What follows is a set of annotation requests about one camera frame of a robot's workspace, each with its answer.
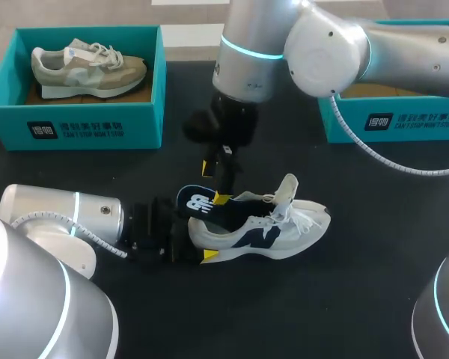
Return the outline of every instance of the black label on box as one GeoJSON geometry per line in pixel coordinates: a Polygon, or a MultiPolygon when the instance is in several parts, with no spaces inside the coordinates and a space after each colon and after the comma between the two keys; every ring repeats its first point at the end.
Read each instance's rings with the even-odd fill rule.
{"type": "Polygon", "coordinates": [[[370,114],[365,131],[385,131],[391,125],[392,117],[394,114],[370,114]]]}
{"type": "Polygon", "coordinates": [[[37,140],[56,140],[58,138],[53,123],[46,122],[27,122],[31,135],[37,140]]]}

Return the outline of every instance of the n logo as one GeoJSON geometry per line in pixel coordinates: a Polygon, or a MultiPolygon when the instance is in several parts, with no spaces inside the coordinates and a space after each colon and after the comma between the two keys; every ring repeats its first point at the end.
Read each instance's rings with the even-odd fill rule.
{"type": "Polygon", "coordinates": [[[209,213],[213,209],[213,203],[211,199],[200,194],[195,194],[192,199],[186,204],[186,206],[195,211],[202,213],[209,213]]]}
{"type": "Polygon", "coordinates": [[[264,228],[256,228],[249,230],[234,246],[233,248],[241,248],[249,245],[251,248],[270,249],[275,244],[275,240],[281,234],[278,227],[273,227],[264,236],[264,228]]]}

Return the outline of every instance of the beige sneaker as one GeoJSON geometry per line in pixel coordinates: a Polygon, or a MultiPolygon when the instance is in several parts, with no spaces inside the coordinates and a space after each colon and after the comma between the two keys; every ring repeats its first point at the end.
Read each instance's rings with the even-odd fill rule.
{"type": "Polygon", "coordinates": [[[123,56],[111,46],[88,45],[78,39],[61,51],[35,48],[31,68],[44,99],[119,96],[141,84],[147,72],[142,58],[123,56]]]}

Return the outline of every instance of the gray floor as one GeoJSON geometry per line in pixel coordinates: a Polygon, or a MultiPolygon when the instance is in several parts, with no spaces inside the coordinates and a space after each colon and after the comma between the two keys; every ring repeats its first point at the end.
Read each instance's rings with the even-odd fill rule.
{"type": "MultiPolygon", "coordinates": [[[[326,1],[338,16],[369,19],[449,18],[449,0],[326,1]]],[[[151,0],[0,0],[0,60],[16,27],[223,23],[228,5],[152,6],[151,0]]],[[[216,58],[216,48],[167,49],[170,60],[216,58]]]]}

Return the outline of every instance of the shoe tongue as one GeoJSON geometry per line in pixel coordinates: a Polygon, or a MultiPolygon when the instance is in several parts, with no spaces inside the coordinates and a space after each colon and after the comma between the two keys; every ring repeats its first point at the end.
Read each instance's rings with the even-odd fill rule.
{"type": "Polygon", "coordinates": [[[73,47],[65,47],[63,54],[63,61],[65,65],[68,65],[73,58],[83,58],[90,62],[105,62],[105,56],[96,56],[94,52],[89,52],[82,49],[75,49],[73,47]]]}
{"type": "Polygon", "coordinates": [[[90,48],[90,44],[81,41],[80,39],[73,39],[73,41],[68,45],[68,47],[73,47],[74,49],[82,49],[88,50],[90,48]]]}
{"type": "Polygon", "coordinates": [[[296,196],[298,184],[298,179],[293,174],[287,174],[275,193],[273,203],[281,208],[287,208],[296,196]]]}

